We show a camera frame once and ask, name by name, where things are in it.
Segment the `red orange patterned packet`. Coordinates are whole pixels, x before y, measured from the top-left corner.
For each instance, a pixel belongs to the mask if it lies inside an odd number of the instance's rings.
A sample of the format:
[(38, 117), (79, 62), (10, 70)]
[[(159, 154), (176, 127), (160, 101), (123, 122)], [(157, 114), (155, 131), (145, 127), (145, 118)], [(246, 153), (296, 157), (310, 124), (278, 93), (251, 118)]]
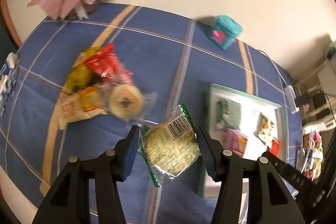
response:
[(271, 147), (268, 148), (268, 151), (272, 155), (278, 157), (278, 154), (279, 154), (279, 151), (280, 151), (280, 142), (277, 138), (272, 139)]

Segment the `pink swiss roll packet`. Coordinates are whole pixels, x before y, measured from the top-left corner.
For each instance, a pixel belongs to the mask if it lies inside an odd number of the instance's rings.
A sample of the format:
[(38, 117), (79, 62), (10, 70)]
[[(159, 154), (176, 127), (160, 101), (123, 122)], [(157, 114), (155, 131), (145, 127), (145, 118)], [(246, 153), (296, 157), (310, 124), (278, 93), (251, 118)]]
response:
[(242, 134), (239, 130), (228, 128), (227, 140), (229, 149), (234, 151), (234, 153), (240, 157), (243, 157), (247, 146), (248, 137)]

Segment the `cream persimmon snack packet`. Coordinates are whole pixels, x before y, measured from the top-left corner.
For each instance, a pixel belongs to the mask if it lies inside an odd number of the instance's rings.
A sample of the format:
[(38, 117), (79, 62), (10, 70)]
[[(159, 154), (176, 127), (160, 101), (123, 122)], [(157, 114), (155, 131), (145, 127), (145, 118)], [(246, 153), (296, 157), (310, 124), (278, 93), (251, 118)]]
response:
[(265, 116), (263, 113), (260, 113), (257, 122), (257, 130), (254, 135), (268, 148), (272, 148), (272, 143), (277, 138), (276, 125), (276, 122), (272, 121), (268, 116)]

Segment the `light green wafer packet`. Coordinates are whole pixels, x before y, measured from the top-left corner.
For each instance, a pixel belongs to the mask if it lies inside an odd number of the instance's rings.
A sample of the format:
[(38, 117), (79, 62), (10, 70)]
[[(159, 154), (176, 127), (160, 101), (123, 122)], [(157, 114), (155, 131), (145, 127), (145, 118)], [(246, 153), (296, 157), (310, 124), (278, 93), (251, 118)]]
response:
[(219, 130), (224, 128), (240, 129), (242, 121), (242, 106), (232, 100), (222, 98), (216, 102), (215, 126)]

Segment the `orange swiss roll packet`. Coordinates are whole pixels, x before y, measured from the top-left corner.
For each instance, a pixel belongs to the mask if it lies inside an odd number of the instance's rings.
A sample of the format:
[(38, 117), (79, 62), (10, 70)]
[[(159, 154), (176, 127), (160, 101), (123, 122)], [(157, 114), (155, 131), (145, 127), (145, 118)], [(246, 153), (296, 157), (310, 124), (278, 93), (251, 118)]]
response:
[(62, 100), (59, 129), (65, 130), (69, 123), (107, 115), (97, 86), (90, 86)]

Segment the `clear green cracker packet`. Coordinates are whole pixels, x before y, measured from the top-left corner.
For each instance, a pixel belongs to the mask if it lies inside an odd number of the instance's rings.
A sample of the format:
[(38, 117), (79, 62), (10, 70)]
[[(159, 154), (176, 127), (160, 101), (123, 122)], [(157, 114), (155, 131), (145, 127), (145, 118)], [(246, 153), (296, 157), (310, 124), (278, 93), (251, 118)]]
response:
[(201, 153), (195, 132), (184, 104), (178, 105), (164, 122), (141, 127), (138, 153), (144, 159), (155, 187), (174, 181), (196, 162)]

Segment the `round bun clear wrapper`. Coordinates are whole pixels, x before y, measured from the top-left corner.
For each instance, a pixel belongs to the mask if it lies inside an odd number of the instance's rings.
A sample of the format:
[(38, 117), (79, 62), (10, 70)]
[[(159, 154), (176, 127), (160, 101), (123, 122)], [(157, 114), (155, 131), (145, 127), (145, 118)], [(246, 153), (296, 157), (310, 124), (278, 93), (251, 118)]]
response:
[(157, 102), (156, 92), (142, 92), (135, 85), (103, 83), (98, 87), (105, 111), (124, 121), (143, 121)]

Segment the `yellow cake snack bag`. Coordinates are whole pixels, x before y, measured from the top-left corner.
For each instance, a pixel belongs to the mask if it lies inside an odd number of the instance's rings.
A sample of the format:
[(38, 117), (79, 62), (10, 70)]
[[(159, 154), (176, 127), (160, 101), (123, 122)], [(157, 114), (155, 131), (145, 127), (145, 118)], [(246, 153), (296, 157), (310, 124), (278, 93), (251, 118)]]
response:
[(99, 49), (99, 47), (87, 48), (79, 53), (68, 73), (62, 92), (73, 94), (97, 82), (97, 75), (86, 66), (85, 61), (95, 55)]

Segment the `red snack packet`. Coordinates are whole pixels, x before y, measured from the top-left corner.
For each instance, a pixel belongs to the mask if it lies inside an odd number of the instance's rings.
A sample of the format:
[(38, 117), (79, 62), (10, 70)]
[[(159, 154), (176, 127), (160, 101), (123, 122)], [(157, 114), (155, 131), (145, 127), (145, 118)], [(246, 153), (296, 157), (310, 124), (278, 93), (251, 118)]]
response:
[(129, 70), (125, 69), (116, 53), (114, 45), (108, 43), (100, 48), (93, 56), (84, 61), (89, 70), (100, 77), (104, 82), (118, 82), (124, 84), (133, 84), (132, 76)]

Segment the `colourful toy pile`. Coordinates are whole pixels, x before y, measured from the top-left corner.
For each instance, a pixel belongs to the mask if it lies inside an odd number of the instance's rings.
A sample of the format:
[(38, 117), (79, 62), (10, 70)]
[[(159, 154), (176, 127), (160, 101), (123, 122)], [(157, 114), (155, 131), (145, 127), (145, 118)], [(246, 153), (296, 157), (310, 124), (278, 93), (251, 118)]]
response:
[(314, 181), (322, 169), (322, 137), (316, 130), (309, 130), (303, 134), (302, 139), (303, 146), (297, 151), (296, 169)]

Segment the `teal-rimmed white tray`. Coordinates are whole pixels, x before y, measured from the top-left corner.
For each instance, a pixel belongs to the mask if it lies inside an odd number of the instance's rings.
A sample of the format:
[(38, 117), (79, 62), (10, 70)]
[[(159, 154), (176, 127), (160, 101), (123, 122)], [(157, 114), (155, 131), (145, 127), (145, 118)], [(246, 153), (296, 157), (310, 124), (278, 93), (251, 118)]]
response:
[(225, 86), (211, 84), (208, 132), (243, 159), (257, 160), (271, 144), (259, 138), (263, 118), (271, 121), (271, 134), (280, 142), (278, 157), (288, 159), (288, 129), (281, 105)]

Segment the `black power adapter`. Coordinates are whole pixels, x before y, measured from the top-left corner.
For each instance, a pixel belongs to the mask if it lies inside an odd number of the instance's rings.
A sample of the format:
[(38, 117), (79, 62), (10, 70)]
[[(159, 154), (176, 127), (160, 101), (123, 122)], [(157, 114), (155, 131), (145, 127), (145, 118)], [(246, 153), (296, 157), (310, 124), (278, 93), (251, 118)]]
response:
[(310, 96), (308, 94), (303, 94), (301, 96), (296, 97), (294, 100), (296, 107), (304, 107), (305, 105), (309, 105)]

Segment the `blue white crumpled wrapper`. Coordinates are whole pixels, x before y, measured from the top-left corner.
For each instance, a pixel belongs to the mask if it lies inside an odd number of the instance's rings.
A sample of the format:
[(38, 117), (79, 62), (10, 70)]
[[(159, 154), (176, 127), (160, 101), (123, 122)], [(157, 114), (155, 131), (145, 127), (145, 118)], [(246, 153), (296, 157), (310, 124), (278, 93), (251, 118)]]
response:
[(16, 53), (11, 52), (6, 58), (6, 61), (1, 69), (1, 95), (0, 95), (0, 114), (6, 109), (6, 104), (9, 96), (12, 94), (17, 82), (19, 69), (19, 57)]

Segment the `teal toy house box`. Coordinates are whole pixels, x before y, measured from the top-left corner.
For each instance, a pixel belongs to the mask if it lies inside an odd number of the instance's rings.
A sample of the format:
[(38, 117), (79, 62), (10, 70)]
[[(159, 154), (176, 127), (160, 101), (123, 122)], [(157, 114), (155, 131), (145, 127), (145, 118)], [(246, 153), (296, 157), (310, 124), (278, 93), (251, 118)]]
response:
[(228, 15), (216, 17), (215, 24), (211, 28), (208, 38), (222, 50), (226, 50), (237, 37), (243, 32), (243, 28), (238, 22)]

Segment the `blue plaid tablecloth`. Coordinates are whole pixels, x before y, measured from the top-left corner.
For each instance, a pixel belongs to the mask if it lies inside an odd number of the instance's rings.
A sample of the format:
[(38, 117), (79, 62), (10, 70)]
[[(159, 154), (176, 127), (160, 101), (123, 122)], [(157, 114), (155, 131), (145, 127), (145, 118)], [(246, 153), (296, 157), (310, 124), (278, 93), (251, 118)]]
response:
[(206, 123), (211, 83), (254, 94), (284, 109), (287, 160), (294, 164), (301, 140), (301, 118), (288, 107), (282, 84), (291, 77), (242, 42), (221, 50), (209, 28), (188, 18), (143, 7), (102, 4), (87, 21), (43, 20), (18, 50), (13, 94), (1, 117), (1, 166), (35, 206), (41, 186), (53, 182), (71, 156), (97, 157), (127, 135), (124, 121), (100, 115), (48, 134), (56, 102), (79, 53), (107, 28), (108, 41), (135, 84), (158, 94), (147, 116), (161, 122), (173, 102), (185, 104), (196, 126)]

